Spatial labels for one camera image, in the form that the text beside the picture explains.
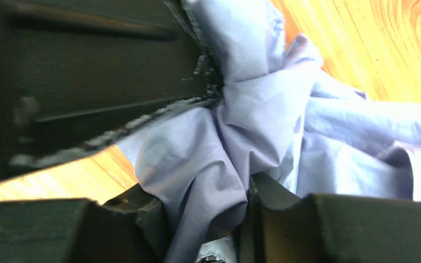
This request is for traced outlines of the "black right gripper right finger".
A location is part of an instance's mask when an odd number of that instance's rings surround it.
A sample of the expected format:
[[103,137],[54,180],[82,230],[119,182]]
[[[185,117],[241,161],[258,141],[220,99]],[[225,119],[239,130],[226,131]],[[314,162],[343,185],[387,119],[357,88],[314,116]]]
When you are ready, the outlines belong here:
[[239,241],[240,262],[421,262],[421,202],[299,198],[257,173]]

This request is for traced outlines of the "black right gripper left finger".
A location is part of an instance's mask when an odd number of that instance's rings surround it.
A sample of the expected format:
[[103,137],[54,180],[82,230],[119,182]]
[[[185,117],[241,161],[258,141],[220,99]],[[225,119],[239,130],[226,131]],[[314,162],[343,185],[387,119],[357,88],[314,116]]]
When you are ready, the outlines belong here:
[[139,185],[103,205],[0,202],[0,262],[162,262],[170,241],[162,202]]

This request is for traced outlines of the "lavender folding umbrella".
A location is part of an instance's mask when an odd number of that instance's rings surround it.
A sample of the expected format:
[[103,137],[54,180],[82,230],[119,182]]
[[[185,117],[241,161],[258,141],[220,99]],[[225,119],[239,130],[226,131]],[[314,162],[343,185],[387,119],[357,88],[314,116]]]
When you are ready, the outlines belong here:
[[421,104],[377,102],[322,71],[299,34],[285,46],[269,1],[183,1],[215,55],[223,98],[139,129],[118,147],[173,229],[165,262],[195,262],[201,245],[244,217],[249,178],[265,171],[310,192],[421,201]]

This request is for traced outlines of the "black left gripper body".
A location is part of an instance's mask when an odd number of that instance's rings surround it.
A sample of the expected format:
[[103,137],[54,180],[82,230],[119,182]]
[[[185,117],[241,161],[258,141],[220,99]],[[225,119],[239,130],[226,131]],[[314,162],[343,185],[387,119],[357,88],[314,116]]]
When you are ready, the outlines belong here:
[[222,86],[183,1],[0,1],[0,181],[92,155]]

